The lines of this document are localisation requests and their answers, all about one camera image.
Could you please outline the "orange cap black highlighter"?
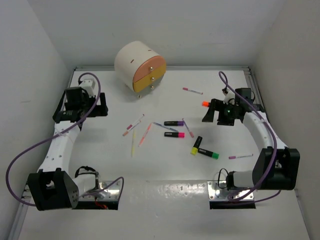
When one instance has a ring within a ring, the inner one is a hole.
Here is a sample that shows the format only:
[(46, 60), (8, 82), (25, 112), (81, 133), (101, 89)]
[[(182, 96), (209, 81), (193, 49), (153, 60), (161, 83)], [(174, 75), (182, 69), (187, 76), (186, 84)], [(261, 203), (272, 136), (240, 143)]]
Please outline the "orange cap black highlighter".
[(202, 106), (203, 106), (203, 107), (209, 107), (209, 106), (210, 106), (210, 102), (203, 101), (203, 102), (202, 102)]

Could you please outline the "pink cap black highlighter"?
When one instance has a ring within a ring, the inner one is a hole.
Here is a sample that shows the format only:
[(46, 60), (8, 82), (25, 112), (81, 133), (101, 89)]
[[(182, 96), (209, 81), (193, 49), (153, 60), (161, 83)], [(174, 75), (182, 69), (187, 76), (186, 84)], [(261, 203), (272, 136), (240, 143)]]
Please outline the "pink cap black highlighter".
[(184, 132), (165, 132), (164, 136), (170, 137), (170, 138), (184, 138), (185, 133)]

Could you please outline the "yellow cap black highlighter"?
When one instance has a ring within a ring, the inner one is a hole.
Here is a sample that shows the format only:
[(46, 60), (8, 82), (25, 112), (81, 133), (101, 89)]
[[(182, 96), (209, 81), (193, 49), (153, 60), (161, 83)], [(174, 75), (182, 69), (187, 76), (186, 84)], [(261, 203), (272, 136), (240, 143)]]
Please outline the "yellow cap black highlighter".
[(193, 147), (191, 149), (191, 152), (190, 152), (192, 155), (195, 156), (197, 154), (202, 140), (203, 140), (203, 138), (201, 136), (197, 137), (197, 139), (196, 139), (196, 141), (195, 141), (195, 143), (194, 143), (194, 145), (193, 145)]

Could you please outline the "green cap black highlighter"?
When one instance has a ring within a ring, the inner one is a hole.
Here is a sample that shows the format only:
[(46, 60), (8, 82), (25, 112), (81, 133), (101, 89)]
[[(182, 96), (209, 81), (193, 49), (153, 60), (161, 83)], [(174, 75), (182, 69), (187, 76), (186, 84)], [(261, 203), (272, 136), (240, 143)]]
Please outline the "green cap black highlighter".
[(205, 156), (207, 156), (207, 157), (216, 159), (216, 160), (217, 160), (217, 159), (219, 158), (219, 156), (220, 156), (218, 153), (215, 153), (215, 152), (212, 152), (212, 151), (203, 149), (203, 148), (199, 148), (199, 149), (198, 149), (198, 153), (200, 153), (200, 154), (202, 154), (202, 155), (205, 155)]

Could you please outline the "purple cap black highlighter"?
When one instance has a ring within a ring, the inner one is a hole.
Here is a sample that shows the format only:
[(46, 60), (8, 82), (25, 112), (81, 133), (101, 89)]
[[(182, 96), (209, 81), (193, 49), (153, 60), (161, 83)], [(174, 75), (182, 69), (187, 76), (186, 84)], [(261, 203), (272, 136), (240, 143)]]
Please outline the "purple cap black highlighter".
[(165, 121), (165, 126), (183, 126), (184, 121), (183, 120), (177, 120), (177, 121)]

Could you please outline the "white round drawer cabinet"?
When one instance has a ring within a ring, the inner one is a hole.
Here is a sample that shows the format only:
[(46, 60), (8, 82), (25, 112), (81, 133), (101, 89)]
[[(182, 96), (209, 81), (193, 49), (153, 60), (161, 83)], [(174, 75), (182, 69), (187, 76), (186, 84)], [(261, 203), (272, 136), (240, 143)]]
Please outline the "white round drawer cabinet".
[(136, 40), (117, 53), (114, 70), (117, 78), (140, 99), (157, 88), (167, 71), (167, 63), (163, 56)]

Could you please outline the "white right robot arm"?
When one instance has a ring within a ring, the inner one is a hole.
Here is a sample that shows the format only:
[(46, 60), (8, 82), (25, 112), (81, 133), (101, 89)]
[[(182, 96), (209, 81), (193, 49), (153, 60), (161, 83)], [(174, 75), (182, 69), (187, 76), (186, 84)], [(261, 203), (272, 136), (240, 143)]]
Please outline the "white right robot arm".
[(231, 171), (226, 177), (228, 190), (293, 190), (296, 186), (300, 153), (289, 148), (274, 132), (264, 108), (255, 104), (255, 95), (250, 88), (237, 88), (236, 95), (225, 93), (223, 100), (211, 99), (204, 123), (214, 120), (218, 113), (217, 124), (233, 126), (235, 120), (250, 132), (260, 151), (253, 170)]

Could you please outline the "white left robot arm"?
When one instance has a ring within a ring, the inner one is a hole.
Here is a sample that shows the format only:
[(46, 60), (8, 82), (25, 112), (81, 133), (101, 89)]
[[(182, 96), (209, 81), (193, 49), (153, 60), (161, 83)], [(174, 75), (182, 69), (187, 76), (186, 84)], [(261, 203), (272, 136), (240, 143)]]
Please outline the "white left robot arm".
[(43, 163), (36, 173), (28, 176), (27, 184), (39, 211), (74, 209), (79, 198), (98, 189), (98, 172), (87, 170), (85, 173), (69, 175), (69, 164), (74, 143), (82, 130), (76, 124), (85, 114), (90, 118), (104, 117), (108, 114), (105, 95), (101, 104), (97, 99), (93, 83), (84, 81), (77, 87), (64, 91), (66, 103), (53, 115), (55, 138), (51, 141)]

